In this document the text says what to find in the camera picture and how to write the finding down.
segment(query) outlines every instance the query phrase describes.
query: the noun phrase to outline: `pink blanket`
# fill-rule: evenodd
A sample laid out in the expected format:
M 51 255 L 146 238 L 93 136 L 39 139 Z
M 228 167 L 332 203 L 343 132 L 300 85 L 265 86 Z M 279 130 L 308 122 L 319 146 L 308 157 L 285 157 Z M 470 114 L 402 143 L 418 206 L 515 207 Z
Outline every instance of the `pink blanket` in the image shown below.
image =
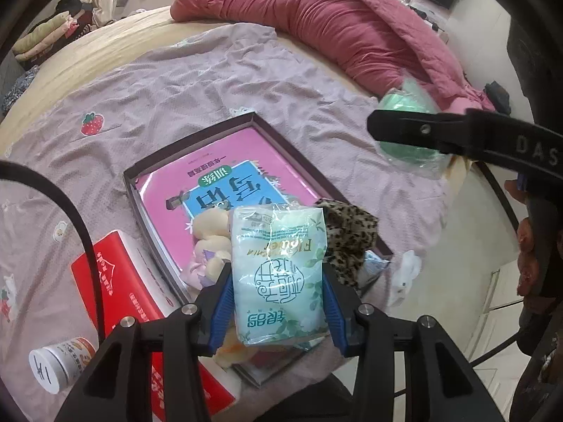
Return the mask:
M 175 0 L 170 14 L 177 22 L 219 18 L 278 28 L 380 97 L 408 73 L 442 110 L 493 109 L 442 40 L 398 0 Z

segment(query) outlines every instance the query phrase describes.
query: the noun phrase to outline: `metal bolt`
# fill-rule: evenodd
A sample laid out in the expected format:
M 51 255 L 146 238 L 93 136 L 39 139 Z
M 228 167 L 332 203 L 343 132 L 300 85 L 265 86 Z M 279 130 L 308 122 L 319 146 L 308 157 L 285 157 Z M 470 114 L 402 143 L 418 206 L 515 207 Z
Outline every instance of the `metal bolt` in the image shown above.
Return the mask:
M 195 304 L 185 304 L 182 306 L 182 313 L 186 315 L 193 315 L 198 311 L 198 307 Z
M 432 328 L 436 325 L 436 319 L 431 315 L 423 315 L 418 321 L 425 328 Z
M 358 312 L 364 315 L 371 315 L 375 312 L 375 308 L 369 303 L 363 303 L 358 307 Z
M 135 318 L 131 317 L 130 315 L 123 317 L 122 320 L 119 321 L 120 326 L 129 328 L 135 323 Z

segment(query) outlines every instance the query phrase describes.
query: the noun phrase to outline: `strawberry print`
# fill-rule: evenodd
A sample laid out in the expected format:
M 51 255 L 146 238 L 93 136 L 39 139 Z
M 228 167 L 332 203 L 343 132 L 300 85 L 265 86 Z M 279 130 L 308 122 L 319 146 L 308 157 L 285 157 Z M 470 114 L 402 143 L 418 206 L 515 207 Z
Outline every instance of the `strawberry print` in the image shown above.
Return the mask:
M 82 120 L 81 132 L 83 135 L 92 136 L 100 132 L 103 127 L 103 115 L 91 112 L 86 114 Z

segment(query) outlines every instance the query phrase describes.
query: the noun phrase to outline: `black strap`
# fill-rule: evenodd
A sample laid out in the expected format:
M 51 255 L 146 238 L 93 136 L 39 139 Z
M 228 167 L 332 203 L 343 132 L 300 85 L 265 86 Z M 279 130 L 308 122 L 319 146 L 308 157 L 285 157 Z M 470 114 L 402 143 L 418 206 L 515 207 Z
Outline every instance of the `black strap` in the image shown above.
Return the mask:
M 55 202 L 55 204 L 60 209 L 63 210 L 63 212 L 70 219 L 72 225 L 74 225 L 80 241 L 82 242 L 82 246 L 84 246 L 86 259 L 88 260 L 88 266 L 90 268 L 92 287 L 94 288 L 94 302 L 96 304 L 96 328 L 98 332 L 98 342 L 99 344 L 101 344 L 105 339 L 102 287 L 100 284 L 98 266 L 94 253 L 94 246 L 92 245 L 92 239 L 90 238 L 88 229 L 86 228 L 82 217 L 80 217 L 78 210 L 72 204 L 69 197 L 67 197 L 61 189 L 55 186 L 46 177 L 41 176 L 39 173 L 36 173 L 32 169 L 29 169 L 25 166 L 0 160 L 0 180 L 2 179 L 18 182 L 43 193 L 50 200 Z

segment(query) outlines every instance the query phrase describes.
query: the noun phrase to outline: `red and white box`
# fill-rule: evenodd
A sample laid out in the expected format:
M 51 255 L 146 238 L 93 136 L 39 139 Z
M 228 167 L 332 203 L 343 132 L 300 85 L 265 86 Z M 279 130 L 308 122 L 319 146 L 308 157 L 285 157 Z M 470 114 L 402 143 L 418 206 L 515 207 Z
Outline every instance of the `red and white box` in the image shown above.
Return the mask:
M 102 284 L 106 335 L 126 315 L 148 322 L 166 317 L 181 306 L 148 252 L 131 236 L 121 230 L 111 231 L 94 245 L 94 251 Z M 96 324 L 94 290 L 86 255 L 82 254 L 71 269 L 88 315 Z M 212 358 L 200 357 L 199 360 L 205 403 L 213 415 L 238 400 L 241 379 L 233 370 L 221 368 Z M 151 387 L 153 415 L 164 421 L 161 353 L 153 354 Z

